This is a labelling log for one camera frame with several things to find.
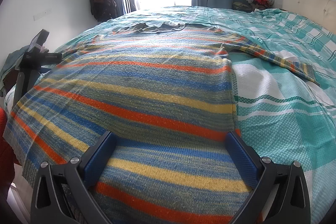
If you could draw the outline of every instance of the electrical outlet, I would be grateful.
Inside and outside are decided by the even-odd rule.
[[[40,13],[34,15],[33,16],[34,21],[39,20],[40,18],[45,17],[45,16],[51,14],[51,12],[52,12],[52,10],[51,10],[51,8],[49,8],[47,10],[44,10],[43,12],[40,12]]]

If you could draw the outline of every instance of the black device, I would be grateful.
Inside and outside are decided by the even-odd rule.
[[[13,105],[16,105],[27,91],[34,86],[41,75],[42,66],[62,62],[61,53],[41,52],[42,45],[47,40],[48,35],[48,31],[44,29],[40,31],[31,41],[28,51],[24,53],[19,64],[20,71],[16,80]]]
[[[111,224],[88,188],[98,182],[117,141],[115,134],[106,131],[82,157],[74,157],[62,165],[42,162],[31,201],[31,224],[78,224],[62,184],[68,184],[78,209],[88,224]],[[279,184],[279,188],[263,223],[310,224],[308,189],[299,162],[280,165],[273,163],[268,157],[259,157],[236,133],[227,134],[225,147],[245,184],[253,188],[230,224],[254,224],[274,184]]]

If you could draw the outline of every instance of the plaid bedspread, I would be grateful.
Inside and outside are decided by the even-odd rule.
[[[144,22],[159,27],[125,28]],[[302,163],[318,223],[336,197],[335,41],[280,10],[132,13],[59,48],[67,59],[14,107],[5,138],[33,183],[43,160],[111,130],[121,141],[94,197],[112,220],[226,223],[249,193],[222,145],[239,128],[261,156]]]

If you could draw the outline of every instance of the blue gripper pad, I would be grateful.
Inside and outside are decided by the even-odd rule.
[[[95,185],[117,145],[118,137],[110,132],[84,168],[83,183],[86,188]]]
[[[244,183],[255,189],[259,182],[258,169],[231,132],[226,135],[225,148],[229,152]]]

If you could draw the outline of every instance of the headboard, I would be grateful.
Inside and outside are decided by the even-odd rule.
[[[282,9],[307,17],[336,34],[336,1],[283,0]]]

